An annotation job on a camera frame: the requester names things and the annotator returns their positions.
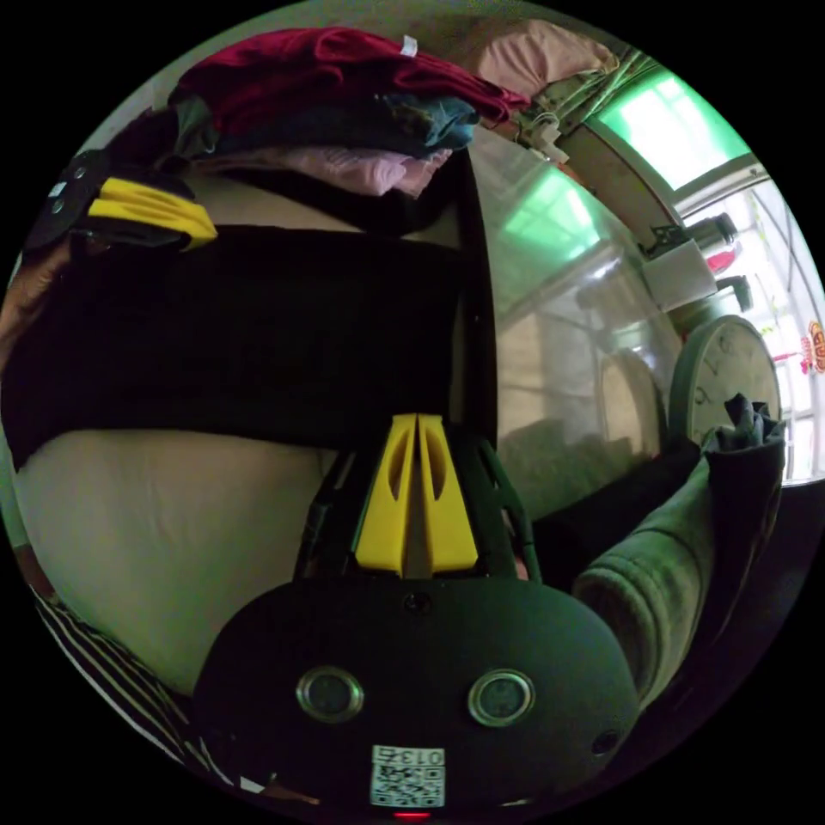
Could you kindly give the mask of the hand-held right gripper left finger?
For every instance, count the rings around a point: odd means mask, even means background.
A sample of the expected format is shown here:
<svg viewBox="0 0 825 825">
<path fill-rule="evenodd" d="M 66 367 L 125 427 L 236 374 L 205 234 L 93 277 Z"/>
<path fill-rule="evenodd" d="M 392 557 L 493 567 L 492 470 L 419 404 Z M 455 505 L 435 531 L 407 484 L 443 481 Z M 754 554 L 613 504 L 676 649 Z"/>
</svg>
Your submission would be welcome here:
<svg viewBox="0 0 825 825">
<path fill-rule="evenodd" d="M 417 424 L 417 415 L 402 414 L 389 427 L 355 546 L 365 570 L 404 570 Z"/>
</svg>

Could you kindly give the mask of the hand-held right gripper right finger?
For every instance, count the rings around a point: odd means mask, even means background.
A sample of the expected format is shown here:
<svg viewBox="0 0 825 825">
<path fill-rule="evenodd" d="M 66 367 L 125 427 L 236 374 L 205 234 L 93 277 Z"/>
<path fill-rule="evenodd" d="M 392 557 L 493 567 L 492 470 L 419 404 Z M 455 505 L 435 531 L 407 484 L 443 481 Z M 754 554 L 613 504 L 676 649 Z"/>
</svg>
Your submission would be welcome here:
<svg viewBox="0 0 825 825">
<path fill-rule="evenodd" d="M 458 473 L 441 418 L 419 415 L 425 542 L 431 572 L 472 570 L 479 559 Z"/>
</svg>

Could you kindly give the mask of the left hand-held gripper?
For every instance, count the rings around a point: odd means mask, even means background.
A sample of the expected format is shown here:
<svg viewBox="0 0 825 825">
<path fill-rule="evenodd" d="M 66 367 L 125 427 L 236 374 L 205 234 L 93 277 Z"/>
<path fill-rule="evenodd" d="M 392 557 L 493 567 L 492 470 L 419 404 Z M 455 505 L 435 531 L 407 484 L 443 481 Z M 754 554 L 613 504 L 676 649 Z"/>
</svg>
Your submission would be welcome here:
<svg viewBox="0 0 825 825">
<path fill-rule="evenodd" d="M 215 241 L 218 233 L 182 180 L 117 162 L 106 150 L 87 150 L 46 196 L 24 250 L 45 252 L 73 236 L 183 252 Z"/>
</svg>

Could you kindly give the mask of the person's left hand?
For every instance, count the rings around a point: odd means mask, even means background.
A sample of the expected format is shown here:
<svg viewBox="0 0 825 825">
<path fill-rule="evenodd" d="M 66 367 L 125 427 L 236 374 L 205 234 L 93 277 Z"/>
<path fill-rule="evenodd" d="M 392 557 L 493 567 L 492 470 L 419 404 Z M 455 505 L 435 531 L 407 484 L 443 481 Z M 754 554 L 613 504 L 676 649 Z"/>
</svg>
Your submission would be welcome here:
<svg viewBox="0 0 825 825">
<path fill-rule="evenodd" d="M 73 260 L 86 251 L 87 240 L 73 236 L 24 260 L 11 279 L 1 313 L 1 368 L 4 369 L 21 336 L 34 323 L 54 283 Z"/>
</svg>

